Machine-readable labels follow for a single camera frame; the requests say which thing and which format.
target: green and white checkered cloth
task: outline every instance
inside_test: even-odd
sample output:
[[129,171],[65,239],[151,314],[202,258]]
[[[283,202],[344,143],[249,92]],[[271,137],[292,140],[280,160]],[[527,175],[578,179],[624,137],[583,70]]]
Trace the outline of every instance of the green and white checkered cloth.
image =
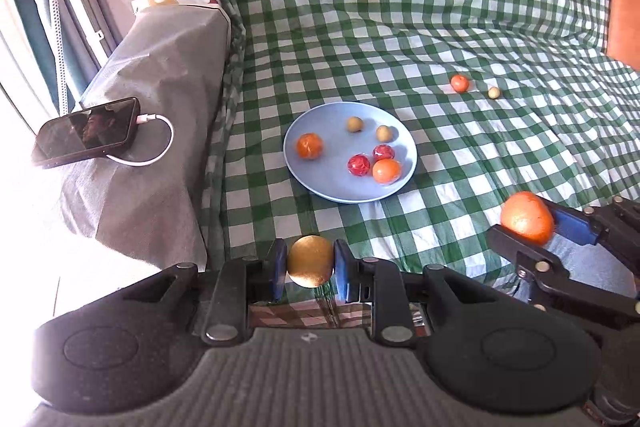
[[[640,87],[603,52],[609,0],[223,2],[237,38],[203,197],[214,267],[319,233],[404,270],[442,263],[508,287],[513,267],[484,232],[510,194],[575,208],[639,196]],[[454,73],[473,88],[453,92]],[[288,126],[337,100],[381,107],[411,131],[418,166],[398,194],[337,204],[290,175]],[[291,284],[287,296],[310,293]]]

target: orange pillow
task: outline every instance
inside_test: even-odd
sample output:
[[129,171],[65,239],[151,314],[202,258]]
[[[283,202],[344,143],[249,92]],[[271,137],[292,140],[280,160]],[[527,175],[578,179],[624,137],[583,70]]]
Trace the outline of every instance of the orange pillow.
[[607,55],[640,70],[640,0],[611,0]]

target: blue plate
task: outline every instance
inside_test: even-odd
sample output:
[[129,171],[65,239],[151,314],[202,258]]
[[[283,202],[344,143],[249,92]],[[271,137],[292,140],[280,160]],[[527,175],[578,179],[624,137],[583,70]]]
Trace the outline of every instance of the blue plate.
[[[364,122],[363,130],[347,131],[347,120],[357,116]],[[398,181],[380,185],[372,176],[359,178],[347,169],[354,154],[365,154],[372,162],[373,147],[379,145],[376,129],[380,125],[392,128],[396,160],[402,165]],[[314,132],[324,140],[324,151],[316,160],[304,160],[296,151],[301,135]],[[415,142],[408,129],[388,112],[359,102],[334,102],[319,105],[300,115],[284,137],[284,159],[291,174],[311,192],[338,203],[368,203],[398,192],[414,174],[418,160]]]

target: phone screen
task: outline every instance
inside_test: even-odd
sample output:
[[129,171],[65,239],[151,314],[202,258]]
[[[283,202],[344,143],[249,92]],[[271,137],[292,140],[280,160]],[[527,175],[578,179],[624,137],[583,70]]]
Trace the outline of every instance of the phone screen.
[[45,123],[36,136],[34,162],[124,142],[136,102],[120,100]]

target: screw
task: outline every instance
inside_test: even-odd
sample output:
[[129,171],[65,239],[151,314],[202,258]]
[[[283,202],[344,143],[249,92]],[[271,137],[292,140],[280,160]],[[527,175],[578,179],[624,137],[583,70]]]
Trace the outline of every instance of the screw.
[[551,269],[551,265],[547,261],[538,261],[536,263],[536,270],[539,272],[548,272]]
[[387,342],[401,343],[408,341],[414,333],[404,326],[387,326],[382,330],[382,338]]
[[212,341],[230,341],[238,336],[238,330],[228,324],[216,324],[207,328],[207,338]]

